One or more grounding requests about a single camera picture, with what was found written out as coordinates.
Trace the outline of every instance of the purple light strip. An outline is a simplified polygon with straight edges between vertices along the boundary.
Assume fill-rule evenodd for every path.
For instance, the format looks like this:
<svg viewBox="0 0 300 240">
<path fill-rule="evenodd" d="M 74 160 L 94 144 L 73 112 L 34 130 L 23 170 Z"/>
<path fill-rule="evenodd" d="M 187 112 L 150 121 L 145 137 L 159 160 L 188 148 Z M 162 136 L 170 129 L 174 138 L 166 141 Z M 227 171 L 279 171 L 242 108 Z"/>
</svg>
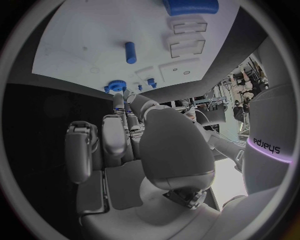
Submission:
<svg viewBox="0 0 300 240">
<path fill-rule="evenodd" d="M 268 153 L 266 153 L 266 152 L 264 152 L 264 151 L 258 149 L 255 145 L 253 145 L 253 143 L 250 141 L 249 138 L 247 139 L 247 143 L 249 144 L 250 147 L 252 147 L 252 148 L 255 149 L 256 151 L 258 151 L 258 152 L 260 152 L 260 153 L 262 153 L 262 154 L 264 154 L 264 155 L 266 155 L 266 156 L 268 156 L 268 157 L 270 157 L 270 158 L 272 158 L 272 159 L 276 159 L 276 160 L 278 160 L 278 161 L 280 161 L 280 162 L 287 163 L 287 164 L 290 164 L 290 163 L 292 162 L 291 160 L 281 159 L 281 158 L 279 158 L 279 157 L 275 157 L 275 156 L 273 156 L 273 155 L 270 155 L 270 154 L 268 154 Z"/>
</svg>

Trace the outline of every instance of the logo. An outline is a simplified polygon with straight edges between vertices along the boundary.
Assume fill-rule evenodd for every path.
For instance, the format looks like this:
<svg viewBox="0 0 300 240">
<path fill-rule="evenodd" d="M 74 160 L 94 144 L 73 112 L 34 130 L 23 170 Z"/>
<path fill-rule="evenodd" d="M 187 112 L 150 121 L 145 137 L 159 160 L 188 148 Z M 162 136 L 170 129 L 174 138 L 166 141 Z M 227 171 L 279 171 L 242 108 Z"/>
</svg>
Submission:
<svg viewBox="0 0 300 240">
<path fill-rule="evenodd" d="M 254 138 L 253 142 L 264 149 L 268 149 L 270 152 L 272 152 L 272 154 L 274 154 L 274 152 L 276 154 L 280 153 L 280 147 L 274 145 L 272 146 L 271 144 L 263 142 L 261 139 L 257 140 L 256 138 Z"/>
</svg>

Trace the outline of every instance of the blue object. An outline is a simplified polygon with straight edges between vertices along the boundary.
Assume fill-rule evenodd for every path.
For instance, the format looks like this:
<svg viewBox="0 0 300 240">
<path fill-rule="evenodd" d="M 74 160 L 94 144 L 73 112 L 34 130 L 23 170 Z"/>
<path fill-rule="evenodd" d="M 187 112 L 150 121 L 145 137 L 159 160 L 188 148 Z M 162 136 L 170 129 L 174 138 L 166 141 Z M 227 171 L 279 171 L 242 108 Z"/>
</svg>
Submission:
<svg viewBox="0 0 300 240">
<path fill-rule="evenodd" d="M 109 93 L 110 93 L 110 88 L 109 88 L 109 86 L 105 86 L 105 87 L 104 87 L 104 91 L 105 91 L 106 94 L 109 94 Z"/>
<path fill-rule="evenodd" d="M 163 0 L 170 16 L 182 14 L 216 14 L 219 10 L 218 0 Z"/>
<path fill-rule="evenodd" d="M 125 43 L 126 62 L 128 64 L 134 64 L 137 61 L 136 48 L 133 42 Z"/>
<path fill-rule="evenodd" d="M 154 81 L 154 78 L 148 79 L 147 82 L 149 86 L 152 86 L 152 88 L 156 89 L 158 84 Z"/>
<path fill-rule="evenodd" d="M 126 88 L 126 82 L 125 81 L 122 81 L 122 80 L 114 80 L 114 81 L 111 81 L 108 86 L 105 86 L 104 87 L 104 90 L 106 92 L 106 88 L 108 88 L 108 92 L 110 90 L 113 90 L 114 92 L 121 92 L 123 90 L 123 88 Z"/>
</svg>

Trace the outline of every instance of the floor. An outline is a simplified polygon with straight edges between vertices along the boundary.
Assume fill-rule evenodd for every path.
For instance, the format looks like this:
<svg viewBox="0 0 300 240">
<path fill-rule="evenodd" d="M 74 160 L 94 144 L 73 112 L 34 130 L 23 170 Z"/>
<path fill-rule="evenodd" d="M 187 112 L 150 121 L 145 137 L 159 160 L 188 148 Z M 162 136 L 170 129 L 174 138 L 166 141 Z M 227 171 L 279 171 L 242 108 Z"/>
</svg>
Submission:
<svg viewBox="0 0 300 240">
<path fill-rule="evenodd" d="M 112 110 L 112 101 L 45 87 L 8 84 L 5 91 L 2 128 L 13 174 L 35 210 L 71 240 L 82 237 L 77 186 L 65 166 L 65 134 L 78 120 L 96 125 L 101 134 L 102 118 Z"/>
</svg>

